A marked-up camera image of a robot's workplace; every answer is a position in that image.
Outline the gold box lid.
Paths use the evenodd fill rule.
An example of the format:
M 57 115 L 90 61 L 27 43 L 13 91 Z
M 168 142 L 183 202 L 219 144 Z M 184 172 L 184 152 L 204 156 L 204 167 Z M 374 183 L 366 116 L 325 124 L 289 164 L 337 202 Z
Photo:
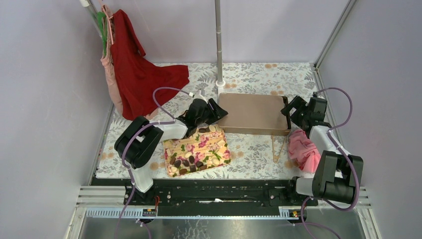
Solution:
M 228 115 L 218 125 L 247 128 L 286 128 L 290 117 L 281 114 L 285 96 L 221 93 L 218 104 Z

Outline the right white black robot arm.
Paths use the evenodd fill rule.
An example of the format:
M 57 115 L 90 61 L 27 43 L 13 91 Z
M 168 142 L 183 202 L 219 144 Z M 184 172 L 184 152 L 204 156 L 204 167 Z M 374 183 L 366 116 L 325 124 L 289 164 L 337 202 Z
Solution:
M 298 205 L 305 196 L 355 206 L 358 202 L 363 159 L 350 154 L 325 122 L 327 100 L 296 96 L 281 113 L 299 126 L 289 136 L 288 155 L 312 178 L 294 177 L 285 192 L 288 203 Z

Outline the beige wooden tongs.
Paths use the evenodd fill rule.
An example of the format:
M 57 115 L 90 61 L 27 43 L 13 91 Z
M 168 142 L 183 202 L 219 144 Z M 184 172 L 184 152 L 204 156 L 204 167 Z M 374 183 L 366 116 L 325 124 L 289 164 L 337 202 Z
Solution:
M 285 154 L 284 148 L 288 141 L 287 136 L 272 136 L 273 162 L 279 163 L 280 158 Z

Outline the gold chocolate box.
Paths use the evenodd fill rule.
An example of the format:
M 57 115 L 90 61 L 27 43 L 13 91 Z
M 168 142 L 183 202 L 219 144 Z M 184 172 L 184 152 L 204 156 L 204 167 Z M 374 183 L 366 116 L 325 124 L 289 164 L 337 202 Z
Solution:
M 276 135 L 276 136 L 287 136 L 291 129 L 291 125 L 287 125 L 286 128 L 247 128 L 247 127 L 231 127 L 219 125 L 224 132 L 227 133 L 239 133 L 239 134 L 254 134 L 254 135 Z

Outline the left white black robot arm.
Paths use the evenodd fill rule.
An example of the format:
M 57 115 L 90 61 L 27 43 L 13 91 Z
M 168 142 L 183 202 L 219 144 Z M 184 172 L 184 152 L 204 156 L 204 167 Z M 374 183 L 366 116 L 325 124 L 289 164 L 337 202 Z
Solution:
M 185 139 L 203 124 L 212 125 L 228 115 L 214 99 L 194 99 L 189 108 L 171 121 L 151 122 L 143 116 L 132 121 L 114 144 L 128 169 L 131 183 L 136 188 L 135 198 L 144 205 L 154 200 L 153 179 L 146 168 L 159 143 L 169 139 Z

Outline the floral yellow tray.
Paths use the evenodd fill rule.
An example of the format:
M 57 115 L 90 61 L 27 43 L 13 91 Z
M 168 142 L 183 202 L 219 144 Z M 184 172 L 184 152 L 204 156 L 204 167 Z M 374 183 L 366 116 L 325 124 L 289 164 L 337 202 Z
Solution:
M 163 141 L 167 174 L 178 177 L 231 163 L 231 152 L 218 125 L 198 128 L 185 139 Z

